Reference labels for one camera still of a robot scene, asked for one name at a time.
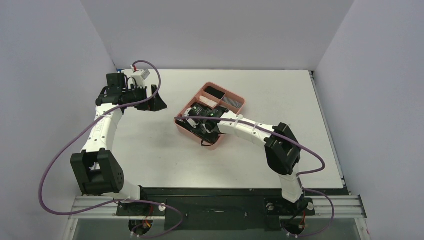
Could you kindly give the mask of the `pink divided organizer tray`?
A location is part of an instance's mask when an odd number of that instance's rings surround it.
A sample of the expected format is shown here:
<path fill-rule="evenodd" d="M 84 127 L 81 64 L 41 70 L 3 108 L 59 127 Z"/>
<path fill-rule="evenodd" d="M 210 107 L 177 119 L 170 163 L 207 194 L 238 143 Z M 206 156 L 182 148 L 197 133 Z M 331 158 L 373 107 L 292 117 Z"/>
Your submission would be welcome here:
<path fill-rule="evenodd" d="M 213 97 L 212 95 L 204 92 L 204 89 L 208 86 L 211 86 L 213 88 L 216 88 L 222 92 L 225 93 L 224 96 L 227 96 L 231 99 L 234 99 L 238 102 L 243 103 L 243 106 L 241 108 L 234 108 L 230 106 L 229 104 L 222 101 L 222 99 L 218 99 L 216 97 Z M 199 97 L 204 96 L 208 99 L 211 99 L 215 102 L 217 102 L 217 105 L 214 108 L 211 108 L 202 102 L 199 101 Z M 188 104 L 185 105 L 185 107 L 179 112 L 177 115 L 178 117 L 215 117 L 215 118 L 221 118 L 222 115 L 228 111 L 232 111 L 235 114 L 239 114 L 242 112 L 242 109 L 246 103 L 246 100 L 241 97 L 240 95 L 223 88 L 213 82 L 207 82 L 205 83 L 202 88 L 195 94 L 195 96 L 190 100 Z M 216 124 L 215 121 L 206 120 L 209 123 Z M 189 119 L 176 119 L 175 124 L 177 126 L 178 131 L 189 137 L 190 139 L 194 140 L 195 142 L 199 143 L 202 147 L 208 149 L 208 150 L 215 150 L 219 143 L 223 139 L 223 135 L 220 134 L 220 138 L 215 144 L 201 144 L 201 139 L 197 136 L 195 136 L 193 133 L 190 132 L 191 126 L 189 125 Z"/>

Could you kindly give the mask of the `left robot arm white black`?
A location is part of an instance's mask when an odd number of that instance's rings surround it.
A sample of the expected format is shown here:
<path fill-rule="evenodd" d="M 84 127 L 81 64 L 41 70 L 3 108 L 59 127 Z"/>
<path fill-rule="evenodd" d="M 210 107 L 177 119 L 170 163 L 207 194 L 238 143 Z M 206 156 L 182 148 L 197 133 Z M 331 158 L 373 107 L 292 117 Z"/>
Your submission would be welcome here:
<path fill-rule="evenodd" d="M 129 208 L 136 215 L 143 215 L 149 210 L 147 194 L 140 185 L 125 179 L 112 149 L 126 104 L 137 103 L 135 109 L 139 111 L 157 112 L 167 108 L 159 95 L 148 99 L 145 81 L 149 75 L 147 69 L 124 69 L 106 75 L 107 85 L 95 101 L 97 122 L 81 152 L 70 158 L 82 194 L 130 201 Z"/>

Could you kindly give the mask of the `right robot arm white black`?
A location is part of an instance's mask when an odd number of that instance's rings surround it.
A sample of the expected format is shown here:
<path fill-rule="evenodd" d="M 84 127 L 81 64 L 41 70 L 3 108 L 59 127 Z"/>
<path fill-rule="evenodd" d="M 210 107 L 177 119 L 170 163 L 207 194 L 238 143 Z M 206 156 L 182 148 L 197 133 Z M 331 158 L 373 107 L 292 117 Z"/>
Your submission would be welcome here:
<path fill-rule="evenodd" d="M 210 146 L 222 135 L 234 135 L 261 147 L 268 167 L 279 176 L 283 209 L 294 214 L 303 206 L 304 192 L 297 177 L 301 149 L 288 125 L 262 124 L 224 106 L 209 108 L 200 103 L 192 104 L 175 122 Z"/>

